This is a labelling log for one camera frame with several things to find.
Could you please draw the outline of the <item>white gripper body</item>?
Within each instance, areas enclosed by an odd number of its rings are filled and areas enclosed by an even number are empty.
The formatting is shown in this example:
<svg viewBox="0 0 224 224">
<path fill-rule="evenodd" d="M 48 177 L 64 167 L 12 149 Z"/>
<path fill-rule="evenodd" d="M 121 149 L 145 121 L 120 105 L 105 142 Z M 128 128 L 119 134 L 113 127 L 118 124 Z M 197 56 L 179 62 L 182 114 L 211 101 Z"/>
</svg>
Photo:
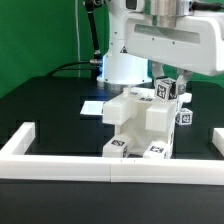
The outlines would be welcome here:
<svg viewBox="0 0 224 224">
<path fill-rule="evenodd" d="M 129 54 L 191 72 L 224 73 L 224 13 L 196 11 L 174 28 L 152 25 L 152 17 L 130 13 L 125 21 Z"/>
</svg>

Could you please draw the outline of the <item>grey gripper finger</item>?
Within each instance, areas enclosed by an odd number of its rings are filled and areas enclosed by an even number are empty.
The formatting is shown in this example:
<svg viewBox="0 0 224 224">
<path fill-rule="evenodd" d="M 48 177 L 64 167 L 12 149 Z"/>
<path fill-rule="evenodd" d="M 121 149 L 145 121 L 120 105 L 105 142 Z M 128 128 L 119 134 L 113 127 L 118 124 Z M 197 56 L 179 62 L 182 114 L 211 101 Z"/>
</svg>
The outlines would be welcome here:
<svg viewBox="0 0 224 224">
<path fill-rule="evenodd" d="M 192 77 L 193 73 L 189 70 L 178 69 L 178 78 L 176 80 L 176 92 L 178 95 L 182 95 L 186 92 L 186 84 Z"/>
<path fill-rule="evenodd" d="M 151 72 L 152 72 L 154 81 L 157 81 L 157 80 L 165 77 L 163 65 L 161 63 L 152 62 L 151 63 Z"/>
</svg>

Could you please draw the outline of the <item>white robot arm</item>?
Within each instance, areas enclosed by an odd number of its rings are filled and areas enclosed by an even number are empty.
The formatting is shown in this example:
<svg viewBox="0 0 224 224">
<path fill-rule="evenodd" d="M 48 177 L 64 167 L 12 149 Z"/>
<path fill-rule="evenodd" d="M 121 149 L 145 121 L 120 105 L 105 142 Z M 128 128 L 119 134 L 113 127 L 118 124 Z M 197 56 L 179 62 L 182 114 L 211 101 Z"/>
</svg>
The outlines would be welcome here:
<svg viewBox="0 0 224 224">
<path fill-rule="evenodd" d="M 186 91 L 194 73 L 224 73 L 224 3 L 204 0 L 105 0 L 109 11 L 109 50 L 103 83 L 140 85 L 177 70 L 176 93 Z"/>
</svg>

